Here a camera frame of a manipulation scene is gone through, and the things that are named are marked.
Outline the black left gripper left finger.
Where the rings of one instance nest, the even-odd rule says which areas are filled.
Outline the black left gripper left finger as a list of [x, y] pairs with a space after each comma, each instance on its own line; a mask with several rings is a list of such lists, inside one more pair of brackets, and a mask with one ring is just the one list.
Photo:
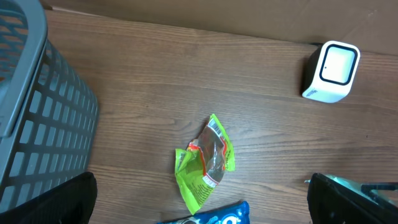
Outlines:
[[46, 193], [1, 214], [1, 224], [82, 224], [93, 213], [98, 188], [84, 172]]

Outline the green snack packet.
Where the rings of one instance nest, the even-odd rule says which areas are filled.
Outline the green snack packet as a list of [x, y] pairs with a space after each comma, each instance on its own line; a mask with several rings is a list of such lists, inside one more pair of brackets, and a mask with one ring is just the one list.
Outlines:
[[175, 178], [192, 215], [202, 208], [224, 173], [234, 170], [234, 147], [215, 114], [186, 149], [175, 150]]

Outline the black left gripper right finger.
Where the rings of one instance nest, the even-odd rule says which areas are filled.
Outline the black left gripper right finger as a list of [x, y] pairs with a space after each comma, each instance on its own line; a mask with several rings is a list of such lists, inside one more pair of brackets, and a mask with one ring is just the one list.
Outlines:
[[312, 223], [395, 224], [397, 207], [374, 203], [314, 173], [308, 181], [307, 202]]

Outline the light teal snack packet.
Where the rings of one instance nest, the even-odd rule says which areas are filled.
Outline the light teal snack packet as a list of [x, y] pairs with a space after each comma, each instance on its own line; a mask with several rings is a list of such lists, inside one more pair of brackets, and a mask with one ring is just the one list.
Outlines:
[[397, 202], [384, 194], [384, 192], [395, 192], [397, 193], [397, 182], [368, 182], [360, 183], [354, 180], [349, 180], [344, 177], [338, 177], [331, 174], [325, 174], [326, 180], [330, 180], [333, 184], [342, 186], [356, 195], [362, 196], [374, 203], [381, 204], [381, 202], [389, 203], [397, 207]]

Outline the blue Oreo cookie pack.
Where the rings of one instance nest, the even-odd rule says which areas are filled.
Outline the blue Oreo cookie pack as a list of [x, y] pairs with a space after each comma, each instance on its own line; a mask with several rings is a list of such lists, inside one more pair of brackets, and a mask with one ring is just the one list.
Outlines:
[[249, 212], [249, 204], [247, 201], [242, 201], [216, 210], [197, 213], [190, 217], [159, 222], [159, 224], [250, 224]]

